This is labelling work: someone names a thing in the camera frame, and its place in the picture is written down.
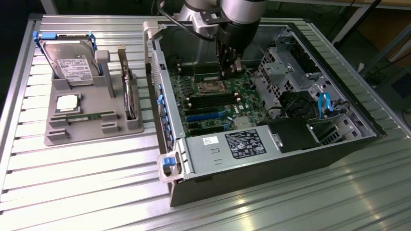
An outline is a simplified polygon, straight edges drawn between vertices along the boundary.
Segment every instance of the blue pcie slot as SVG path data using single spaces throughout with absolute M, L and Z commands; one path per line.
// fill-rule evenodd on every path
M 206 120 L 206 119 L 217 119 L 221 117 L 224 112 L 214 112 L 206 115 L 193 115 L 186 117 L 186 122 L 193 122 L 193 121 L 200 121 L 200 120 Z

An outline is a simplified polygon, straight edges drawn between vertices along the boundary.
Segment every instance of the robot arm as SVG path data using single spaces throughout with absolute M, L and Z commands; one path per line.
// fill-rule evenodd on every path
M 204 40 L 216 40 L 220 79 L 242 73 L 242 52 L 257 30 L 266 0 L 185 0 L 177 21 L 192 21 L 194 32 Z

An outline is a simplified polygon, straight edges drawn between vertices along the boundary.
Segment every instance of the slotted aluminum surface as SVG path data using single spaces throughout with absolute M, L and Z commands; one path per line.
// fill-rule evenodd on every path
M 44 16 L 29 21 L 0 128 L 0 230 L 409 230 L 409 131 L 364 85 L 313 25 L 293 22 L 356 94 L 388 137 L 330 167 L 169 208 L 157 180 L 158 155 L 142 63 L 141 24 L 161 17 Z M 45 147 L 50 68 L 30 31 L 93 31 L 120 73 L 116 46 L 138 77 L 141 134 Z

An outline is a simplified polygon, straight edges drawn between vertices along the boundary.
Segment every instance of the warning label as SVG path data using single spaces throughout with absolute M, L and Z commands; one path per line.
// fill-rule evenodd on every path
M 92 79 L 86 59 L 58 59 L 57 63 L 68 82 Z
M 225 134 L 232 157 L 241 159 L 265 153 L 256 130 Z

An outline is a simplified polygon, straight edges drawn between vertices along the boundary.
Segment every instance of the hard drive label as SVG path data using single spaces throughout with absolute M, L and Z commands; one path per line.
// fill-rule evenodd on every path
M 256 130 L 225 134 L 232 157 L 241 159 L 265 153 Z
M 92 79 L 86 59 L 58 59 L 57 63 L 68 82 Z

